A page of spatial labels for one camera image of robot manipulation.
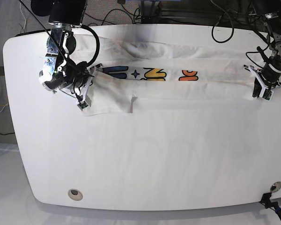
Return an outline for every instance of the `white cloth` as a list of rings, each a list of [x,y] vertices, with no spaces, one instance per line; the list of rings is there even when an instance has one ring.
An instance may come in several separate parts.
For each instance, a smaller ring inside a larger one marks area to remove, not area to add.
[[[77,47],[71,58],[76,63],[92,58],[94,38],[75,37]],[[158,100],[156,107],[161,104],[162,108],[167,103],[168,107],[181,108],[189,101],[252,99],[254,78],[243,69],[243,64],[249,62],[240,51],[101,38],[96,63],[102,63],[104,69],[96,73],[89,89],[92,104],[83,110],[86,116],[132,113],[133,104],[139,108],[142,99]]]

